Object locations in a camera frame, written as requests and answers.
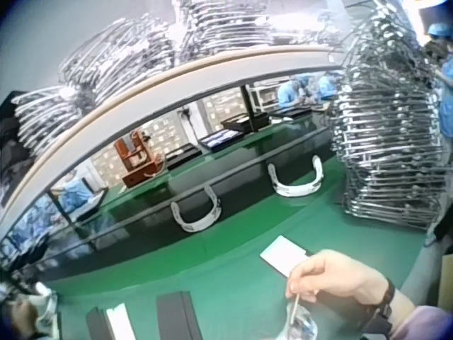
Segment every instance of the white curved part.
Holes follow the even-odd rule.
[[[284,197],[301,197],[317,192],[317,190],[321,187],[321,182],[324,178],[323,164],[318,156],[313,156],[312,162],[314,171],[316,172],[316,178],[313,182],[303,184],[301,186],[286,186],[281,184],[278,181],[274,164],[269,164],[268,172],[275,192]]]
[[[328,58],[331,53],[335,62]],[[47,149],[11,195],[0,217],[0,240],[51,185],[70,169],[127,131],[208,91],[222,90],[251,79],[313,69],[340,69],[342,52],[329,47],[272,46],[225,52],[182,64],[157,74],[123,94],[108,99],[81,119]]]
[[[179,205],[175,202],[172,202],[170,204],[171,212],[173,213],[175,221],[183,228],[184,231],[201,232],[202,230],[205,230],[208,227],[212,226],[219,219],[220,214],[222,213],[220,199],[217,198],[215,192],[210,186],[205,186],[205,192],[210,197],[213,207],[206,216],[196,222],[187,223],[186,221],[184,221],[181,217]]]

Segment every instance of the black tray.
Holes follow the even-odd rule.
[[[165,155],[167,161],[167,169],[173,170],[188,161],[191,161],[198,156],[201,156],[202,152],[193,144],[185,144],[182,147],[173,150]]]
[[[279,108],[268,113],[270,117],[295,119],[311,113],[311,106],[295,106],[292,108]]]
[[[209,151],[219,152],[220,150],[223,150],[230,145],[233,145],[235,142],[241,140],[244,136],[245,134],[243,132],[223,129],[202,138],[199,142],[204,148],[208,149]]]
[[[252,127],[249,122],[249,117],[247,113],[241,113],[235,115],[234,117],[228,118],[221,122],[224,128],[228,130],[240,131],[244,134],[252,132]],[[266,113],[257,113],[253,118],[253,124],[256,129],[264,128],[269,125],[269,117]]]

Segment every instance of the wall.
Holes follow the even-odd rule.
[[[0,25],[0,101],[57,83],[59,63],[114,20],[150,12],[174,22],[171,0],[22,0]]]

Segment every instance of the stack of eyeglass frames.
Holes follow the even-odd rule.
[[[107,98],[170,69],[174,59],[166,23],[149,15],[112,23],[63,61],[60,85],[14,98],[20,141],[40,156]]]
[[[333,148],[358,217],[426,229],[440,214],[442,162],[433,68],[415,33],[380,6],[357,30],[333,105]]]
[[[181,62],[273,44],[267,17],[261,14],[267,1],[192,0],[185,5],[188,30],[180,47]]]

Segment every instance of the wrist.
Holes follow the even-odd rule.
[[[362,305],[379,305],[388,288],[389,282],[386,277],[372,269],[367,273],[364,283],[357,289],[355,299]]]

